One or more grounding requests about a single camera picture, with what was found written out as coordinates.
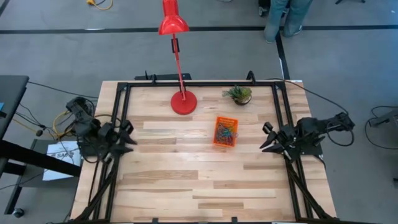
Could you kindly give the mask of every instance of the black floor line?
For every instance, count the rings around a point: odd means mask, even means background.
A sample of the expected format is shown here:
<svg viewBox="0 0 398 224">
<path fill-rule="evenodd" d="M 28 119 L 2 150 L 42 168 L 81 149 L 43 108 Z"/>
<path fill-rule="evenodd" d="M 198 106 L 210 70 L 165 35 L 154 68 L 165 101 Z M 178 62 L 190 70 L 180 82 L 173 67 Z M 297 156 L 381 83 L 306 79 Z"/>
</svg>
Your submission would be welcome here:
<svg viewBox="0 0 398 224">
<path fill-rule="evenodd" d="M 398 29 L 398 25 L 373 25 L 373 26 L 304 26 L 303 30 L 383 30 Z M 211 31 L 260 31 L 264 26 L 217 26 L 217 27 L 190 27 L 191 32 Z M 157 32 L 157 27 L 148 28 L 109 28 L 109 29 L 34 29 L 34 30 L 0 30 L 0 34 L 117 34 Z"/>
<path fill-rule="evenodd" d="M 4 2 L 1 4 L 1 6 L 0 6 L 0 16 L 4 12 L 4 10 L 6 9 L 6 7 L 7 7 L 9 2 L 10 2 L 10 0 L 4 0 Z"/>
<path fill-rule="evenodd" d="M 280 33 L 276 35 L 276 47 L 278 48 L 280 66 L 282 67 L 282 78 L 285 80 L 290 80 L 290 74 L 289 74 L 289 69 L 287 68 L 284 45 L 282 43 L 282 39 L 280 38 Z"/>
</svg>

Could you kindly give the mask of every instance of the red desk lamp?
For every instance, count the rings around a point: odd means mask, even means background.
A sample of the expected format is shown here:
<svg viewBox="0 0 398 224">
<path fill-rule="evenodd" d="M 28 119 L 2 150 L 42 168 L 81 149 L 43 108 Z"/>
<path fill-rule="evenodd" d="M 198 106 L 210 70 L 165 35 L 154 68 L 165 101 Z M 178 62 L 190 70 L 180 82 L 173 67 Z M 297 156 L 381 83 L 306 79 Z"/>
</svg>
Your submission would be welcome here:
<svg viewBox="0 0 398 224">
<path fill-rule="evenodd" d="M 178 78 L 180 80 L 180 91 L 176 92 L 171 101 L 173 110 L 182 115 L 190 114 L 197 107 L 197 98 L 195 95 L 187 91 L 185 88 L 184 81 L 181 74 L 180 47 L 178 46 L 178 39 L 175 38 L 175 34 L 179 32 L 188 32 L 188 24 L 178 14 L 178 3 L 177 0 L 163 0 L 163 12 L 164 19 L 159 27 L 159 34 L 172 34 L 172 50 L 175 54 L 175 60 L 177 61 Z"/>
</svg>

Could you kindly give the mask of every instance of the lamp shade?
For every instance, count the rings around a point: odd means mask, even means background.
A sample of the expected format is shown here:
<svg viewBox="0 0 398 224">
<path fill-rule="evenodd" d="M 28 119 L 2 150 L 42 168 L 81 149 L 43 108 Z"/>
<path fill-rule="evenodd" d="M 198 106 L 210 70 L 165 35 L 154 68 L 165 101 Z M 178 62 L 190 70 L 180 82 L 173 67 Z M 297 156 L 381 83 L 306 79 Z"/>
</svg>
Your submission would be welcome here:
<svg viewBox="0 0 398 224">
<path fill-rule="evenodd" d="M 189 26 L 178 14 L 177 0 L 163 0 L 164 19 L 159 27 L 159 34 L 188 32 Z"/>
</svg>

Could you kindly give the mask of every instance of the plant pot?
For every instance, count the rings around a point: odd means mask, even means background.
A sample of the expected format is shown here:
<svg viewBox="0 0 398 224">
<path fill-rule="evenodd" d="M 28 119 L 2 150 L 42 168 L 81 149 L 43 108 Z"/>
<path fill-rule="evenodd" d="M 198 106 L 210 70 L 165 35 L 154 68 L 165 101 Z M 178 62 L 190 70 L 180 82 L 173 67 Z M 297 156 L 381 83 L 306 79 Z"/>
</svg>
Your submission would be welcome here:
<svg viewBox="0 0 398 224">
<path fill-rule="evenodd" d="M 251 96 L 250 96 L 249 100 L 247 100 L 247 102 L 244 102 L 244 103 L 241 103 L 241 102 L 238 102 L 238 101 L 234 100 L 234 102 L 235 102 L 237 105 L 239 105 L 239 106 L 244 106 L 244 105 L 248 104 L 250 101 L 251 101 Z"/>
</svg>

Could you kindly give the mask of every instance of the person's leg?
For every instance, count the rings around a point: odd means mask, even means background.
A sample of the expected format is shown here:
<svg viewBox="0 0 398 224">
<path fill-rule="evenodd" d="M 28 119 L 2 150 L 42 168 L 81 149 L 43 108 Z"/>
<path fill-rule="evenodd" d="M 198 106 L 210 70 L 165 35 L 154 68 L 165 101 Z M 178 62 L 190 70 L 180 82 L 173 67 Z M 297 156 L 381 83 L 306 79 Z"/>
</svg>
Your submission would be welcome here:
<svg viewBox="0 0 398 224">
<path fill-rule="evenodd" d="M 271 0 L 271 8 L 268 14 L 267 25 L 264 29 L 264 37 L 267 43 L 275 41 L 279 32 L 280 18 L 289 0 Z"/>
<path fill-rule="evenodd" d="M 305 15 L 310 8 L 312 0 L 290 0 L 290 10 L 284 26 L 285 37 L 291 37 L 302 30 Z"/>
</svg>

